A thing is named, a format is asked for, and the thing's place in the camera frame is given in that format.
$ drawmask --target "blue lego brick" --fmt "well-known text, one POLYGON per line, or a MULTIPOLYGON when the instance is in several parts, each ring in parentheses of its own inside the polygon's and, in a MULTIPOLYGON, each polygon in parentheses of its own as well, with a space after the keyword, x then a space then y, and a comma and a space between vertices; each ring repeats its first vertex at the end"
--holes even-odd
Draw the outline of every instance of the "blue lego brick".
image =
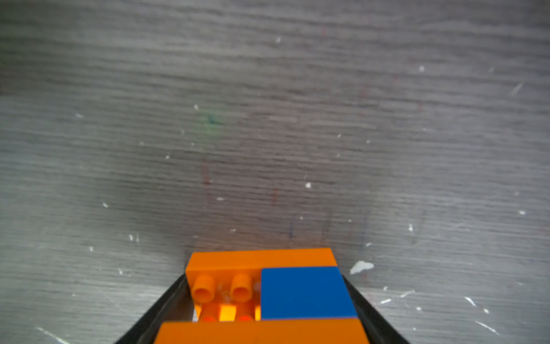
POLYGON ((262 270, 261 319, 356 318, 336 266, 262 270))

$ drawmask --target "wood grain floor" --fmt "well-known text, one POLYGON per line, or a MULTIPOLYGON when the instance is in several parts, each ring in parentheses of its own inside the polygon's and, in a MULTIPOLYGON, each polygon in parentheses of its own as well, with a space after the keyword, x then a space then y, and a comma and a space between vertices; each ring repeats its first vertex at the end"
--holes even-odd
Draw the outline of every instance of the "wood grain floor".
POLYGON ((331 247, 413 344, 548 342, 549 33, 547 1, 0 0, 0 341, 111 343, 194 251, 331 247))

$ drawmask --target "lego stud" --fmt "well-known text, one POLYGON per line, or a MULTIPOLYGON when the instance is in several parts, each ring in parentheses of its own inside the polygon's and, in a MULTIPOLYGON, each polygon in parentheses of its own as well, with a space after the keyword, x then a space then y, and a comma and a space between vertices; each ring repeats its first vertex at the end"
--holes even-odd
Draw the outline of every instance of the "lego stud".
POLYGON ((252 277, 236 275, 231 281, 231 298, 236 302, 246 302, 252 298, 252 277))
POLYGON ((219 320, 220 307, 217 302, 204 303, 201 307, 199 321, 213 322, 219 320))
POLYGON ((216 294, 216 280, 207 275, 199 276, 193 284, 191 296, 199 303, 207 303, 214 300, 216 294))
POLYGON ((256 307, 253 301, 239 302, 235 305, 235 321, 254 321, 256 307))

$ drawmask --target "orange lego brick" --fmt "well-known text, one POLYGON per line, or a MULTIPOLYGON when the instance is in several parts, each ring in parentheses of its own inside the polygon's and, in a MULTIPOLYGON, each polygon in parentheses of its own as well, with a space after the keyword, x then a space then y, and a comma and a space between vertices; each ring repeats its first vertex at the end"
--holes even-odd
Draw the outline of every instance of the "orange lego brick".
MULTIPOLYGON (((199 319, 201 305, 219 303, 221 311, 216 320, 233 321, 240 310, 259 308, 263 268, 300 266, 337 265, 329 248, 204 252, 191 256, 185 275, 199 319)), ((216 321, 212 320, 211 313, 204 319, 216 321)), ((255 310, 254 314, 255 320, 259 320, 260 311, 255 310)))
POLYGON ((359 319, 166 322, 155 344, 369 344, 359 319))

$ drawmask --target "gray wood surface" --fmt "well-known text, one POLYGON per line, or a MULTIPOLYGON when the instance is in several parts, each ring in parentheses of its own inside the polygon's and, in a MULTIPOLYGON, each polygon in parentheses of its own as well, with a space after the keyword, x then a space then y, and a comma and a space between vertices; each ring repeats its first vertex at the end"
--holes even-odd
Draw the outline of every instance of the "gray wood surface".
POLYGON ((549 20, 0 0, 0 342, 111 343, 192 252, 303 247, 413 344, 548 342, 549 20))

